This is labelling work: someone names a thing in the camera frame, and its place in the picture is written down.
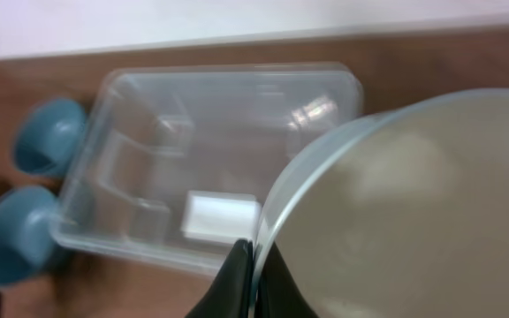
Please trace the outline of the small white bowl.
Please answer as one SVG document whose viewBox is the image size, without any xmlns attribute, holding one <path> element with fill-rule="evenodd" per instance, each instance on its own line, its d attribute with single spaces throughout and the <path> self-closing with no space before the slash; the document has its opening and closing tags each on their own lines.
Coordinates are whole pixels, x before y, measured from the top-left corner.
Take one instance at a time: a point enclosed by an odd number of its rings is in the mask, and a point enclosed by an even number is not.
<svg viewBox="0 0 509 318">
<path fill-rule="evenodd" d="M 281 258 L 321 317 L 509 317 L 509 88 L 324 134 L 272 186 L 256 242 L 254 293 Z"/>
</svg>

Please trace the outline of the clear plastic storage container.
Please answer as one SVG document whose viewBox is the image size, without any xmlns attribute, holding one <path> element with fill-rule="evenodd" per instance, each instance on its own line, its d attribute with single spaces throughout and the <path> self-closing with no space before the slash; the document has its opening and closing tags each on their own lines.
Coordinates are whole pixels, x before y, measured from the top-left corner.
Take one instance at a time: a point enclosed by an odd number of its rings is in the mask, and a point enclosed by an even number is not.
<svg viewBox="0 0 509 318">
<path fill-rule="evenodd" d="M 101 84 L 51 232 L 62 246 L 213 276 L 271 187 L 355 119 L 342 64 L 120 69 Z"/>
</svg>

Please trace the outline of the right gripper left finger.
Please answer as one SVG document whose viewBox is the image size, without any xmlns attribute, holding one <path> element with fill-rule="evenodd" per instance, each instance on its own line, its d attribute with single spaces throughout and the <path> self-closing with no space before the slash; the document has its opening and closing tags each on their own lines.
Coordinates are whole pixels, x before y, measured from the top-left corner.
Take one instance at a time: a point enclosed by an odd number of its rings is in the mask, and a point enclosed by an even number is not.
<svg viewBox="0 0 509 318">
<path fill-rule="evenodd" d="M 247 318 L 253 267 L 253 243 L 237 240 L 212 285 L 186 318 Z"/>
</svg>

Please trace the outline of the dark blue bowl far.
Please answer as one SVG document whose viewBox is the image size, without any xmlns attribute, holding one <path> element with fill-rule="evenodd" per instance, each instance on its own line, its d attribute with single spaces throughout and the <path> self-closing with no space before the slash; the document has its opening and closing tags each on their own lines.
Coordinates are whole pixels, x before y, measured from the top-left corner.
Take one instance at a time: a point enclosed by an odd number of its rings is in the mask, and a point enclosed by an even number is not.
<svg viewBox="0 0 509 318">
<path fill-rule="evenodd" d="M 62 178 L 67 173 L 87 122 L 85 109 L 68 98 L 55 98 L 34 108 L 20 126 L 11 157 L 29 175 Z"/>
</svg>

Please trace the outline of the dark blue bowl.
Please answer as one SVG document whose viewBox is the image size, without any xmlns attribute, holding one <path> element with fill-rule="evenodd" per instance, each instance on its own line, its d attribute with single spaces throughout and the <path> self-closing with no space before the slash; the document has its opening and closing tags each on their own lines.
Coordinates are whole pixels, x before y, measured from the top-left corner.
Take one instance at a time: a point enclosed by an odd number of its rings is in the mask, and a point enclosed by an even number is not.
<svg viewBox="0 0 509 318">
<path fill-rule="evenodd" d="M 28 185 L 0 198 L 0 287 L 17 284 L 63 267 L 71 253 L 50 232 L 57 197 Z"/>
<path fill-rule="evenodd" d="M 29 175 L 62 178 L 67 173 L 87 122 L 85 109 L 68 98 L 55 98 L 34 108 L 20 126 L 11 157 Z"/>
</svg>

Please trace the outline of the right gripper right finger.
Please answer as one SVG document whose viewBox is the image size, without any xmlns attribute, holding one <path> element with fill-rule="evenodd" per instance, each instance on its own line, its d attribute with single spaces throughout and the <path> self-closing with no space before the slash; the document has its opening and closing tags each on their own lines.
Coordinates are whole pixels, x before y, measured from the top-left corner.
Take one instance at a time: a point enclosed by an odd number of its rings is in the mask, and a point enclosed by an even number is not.
<svg viewBox="0 0 509 318">
<path fill-rule="evenodd" d="M 318 317 L 301 295 L 276 244 L 272 245 L 262 270 L 254 317 Z"/>
</svg>

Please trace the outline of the dark blue bowl near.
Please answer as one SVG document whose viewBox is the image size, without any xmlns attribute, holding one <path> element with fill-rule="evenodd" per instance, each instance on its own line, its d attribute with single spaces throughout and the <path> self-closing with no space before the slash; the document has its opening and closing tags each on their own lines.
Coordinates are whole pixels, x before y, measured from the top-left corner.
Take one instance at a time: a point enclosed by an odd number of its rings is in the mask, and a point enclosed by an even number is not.
<svg viewBox="0 0 509 318">
<path fill-rule="evenodd" d="M 50 232 L 57 197 L 28 185 L 0 198 L 0 287 L 17 284 L 63 267 L 71 253 Z"/>
</svg>

